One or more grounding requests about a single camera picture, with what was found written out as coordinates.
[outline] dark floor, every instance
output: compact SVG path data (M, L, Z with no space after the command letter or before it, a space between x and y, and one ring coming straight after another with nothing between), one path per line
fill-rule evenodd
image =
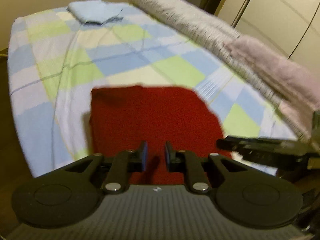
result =
M14 128L5 57L0 57L0 102L0 235L6 236L18 225L11 208L11 194L18 185L32 177Z

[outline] red garment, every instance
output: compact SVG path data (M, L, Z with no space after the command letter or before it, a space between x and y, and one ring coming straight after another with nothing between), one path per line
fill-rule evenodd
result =
M223 138L216 116L188 89L141 86L92 90L91 130L94 152L113 156L148 142L147 168L135 172L131 184L183 184L181 173L166 170L164 143L206 157Z

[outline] gray ribbed panel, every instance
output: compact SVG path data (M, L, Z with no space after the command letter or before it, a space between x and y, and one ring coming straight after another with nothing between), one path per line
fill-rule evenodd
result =
M223 217L207 196L189 193L183 185L131 185L120 195L108 195L87 219L60 229L20 225L8 240L151 240L222 239L289 240L302 233L294 226L249 229Z

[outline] checkered bed sheet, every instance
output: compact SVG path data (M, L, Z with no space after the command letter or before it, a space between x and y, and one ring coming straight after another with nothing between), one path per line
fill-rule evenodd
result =
M93 87L142 83L190 88L217 114L225 135L295 138L271 104L216 56L141 10L121 5L123 20L103 26L81 25L66 8L14 22L10 97L34 176L91 153Z

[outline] blue cloth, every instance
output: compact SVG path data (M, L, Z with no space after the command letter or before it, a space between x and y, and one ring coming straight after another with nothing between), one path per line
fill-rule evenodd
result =
M122 10L121 4L105 3L101 0L89 0L71 2L68 5L68 10L81 23L107 23L110 21L122 20L123 17L118 17Z

